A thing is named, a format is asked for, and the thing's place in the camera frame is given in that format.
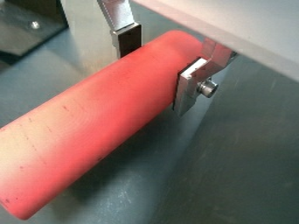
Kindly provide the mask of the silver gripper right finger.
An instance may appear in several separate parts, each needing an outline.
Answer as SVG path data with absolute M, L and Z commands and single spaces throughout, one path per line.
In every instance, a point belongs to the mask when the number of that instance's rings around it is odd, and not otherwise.
M 219 88 L 211 76 L 220 72 L 238 53 L 210 38 L 202 43 L 200 57 L 179 72 L 172 110 L 183 116 L 199 95 L 211 98 Z

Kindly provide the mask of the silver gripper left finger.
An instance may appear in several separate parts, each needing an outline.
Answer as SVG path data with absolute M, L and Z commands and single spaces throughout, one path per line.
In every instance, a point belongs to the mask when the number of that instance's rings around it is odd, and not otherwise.
M 128 0 L 98 0 L 111 29 L 112 44 L 119 58 L 142 46 L 142 25 L 135 21 Z

